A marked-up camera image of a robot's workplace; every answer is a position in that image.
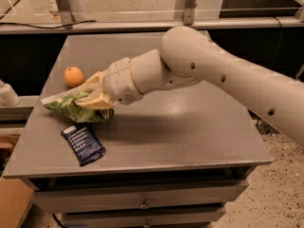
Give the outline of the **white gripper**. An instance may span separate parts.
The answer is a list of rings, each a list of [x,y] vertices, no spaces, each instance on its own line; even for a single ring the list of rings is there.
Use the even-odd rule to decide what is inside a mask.
[[[107,70],[94,73],[78,88],[79,92],[89,94],[77,99],[75,104],[101,110],[112,108],[114,104],[130,105],[141,100],[143,95],[133,83],[130,62],[129,58],[123,58],[112,63]]]

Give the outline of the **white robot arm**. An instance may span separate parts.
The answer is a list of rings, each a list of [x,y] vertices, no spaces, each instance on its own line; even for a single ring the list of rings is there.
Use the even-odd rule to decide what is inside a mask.
[[[123,58],[93,74],[79,88],[77,101],[87,109],[130,105],[156,90],[187,87],[205,81],[254,112],[260,119],[304,145],[304,84],[253,64],[212,42],[205,32],[175,27],[161,47]]]

